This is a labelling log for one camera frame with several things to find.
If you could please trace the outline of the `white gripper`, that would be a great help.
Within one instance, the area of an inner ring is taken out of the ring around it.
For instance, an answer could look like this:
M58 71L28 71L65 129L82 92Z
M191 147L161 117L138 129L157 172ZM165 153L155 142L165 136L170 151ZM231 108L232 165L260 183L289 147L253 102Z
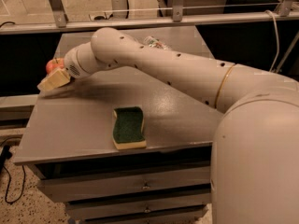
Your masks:
M106 71L108 65L95 57L91 43L88 42L72 48L65 54L64 68L52 70L41 80L37 88L40 91L51 91L68 84L71 77L84 78L99 71Z

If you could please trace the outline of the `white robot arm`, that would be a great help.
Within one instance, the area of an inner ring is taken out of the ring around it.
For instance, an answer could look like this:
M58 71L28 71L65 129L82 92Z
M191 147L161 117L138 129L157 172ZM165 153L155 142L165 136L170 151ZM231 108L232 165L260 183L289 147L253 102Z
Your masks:
M38 84L42 91L98 71L133 67L223 114L211 154L213 224L299 224L297 81L241 64L157 49L97 30Z

